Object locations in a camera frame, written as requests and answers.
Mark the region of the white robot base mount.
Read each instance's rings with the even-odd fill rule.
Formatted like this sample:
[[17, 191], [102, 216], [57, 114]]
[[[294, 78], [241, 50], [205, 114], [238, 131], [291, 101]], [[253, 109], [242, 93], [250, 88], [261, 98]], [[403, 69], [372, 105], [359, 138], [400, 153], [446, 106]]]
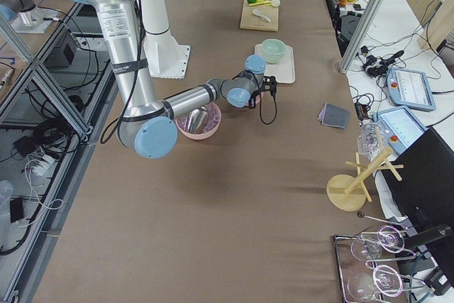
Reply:
[[180, 45], [170, 31], [165, 0], [141, 0], [145, 30], [143, 47], [152, 77], [183, 79], [190, 47]]

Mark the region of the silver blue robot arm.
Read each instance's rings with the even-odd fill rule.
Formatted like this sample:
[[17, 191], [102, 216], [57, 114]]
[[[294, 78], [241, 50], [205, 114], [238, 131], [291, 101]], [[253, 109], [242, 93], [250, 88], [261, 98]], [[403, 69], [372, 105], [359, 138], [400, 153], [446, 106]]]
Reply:
[[253, 105], [277, 83], [265, 75], [265, 60], [251, 55], [232, 79], [210, 79], [166, 99], [159, 99], [153, 78], [182, 78], [190, 48], [172, 36], [165, 0], [70, 0], [89, 4], [96, 15], [124, 107], [117, 122], [120, 142], [144, 158], [158, 159], [177, 142], [177, 117], [217, 99], [234, 107]]

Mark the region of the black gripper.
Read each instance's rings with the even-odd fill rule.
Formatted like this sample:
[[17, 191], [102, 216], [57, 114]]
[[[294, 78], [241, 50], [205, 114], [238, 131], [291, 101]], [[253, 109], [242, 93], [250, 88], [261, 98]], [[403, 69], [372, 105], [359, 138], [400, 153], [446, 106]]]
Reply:
[[269, 92], [274, 101], [276, 101], [275, 97], [277, 94], [277, 81], [274, 76], [264, 76], [262, 84], [251, 94], [251, 97], [248, 101], [248, 107], [250, 109], [254, 109], [256, 107], [256, 102], [261, 101], [261, 96], [265, 92]]

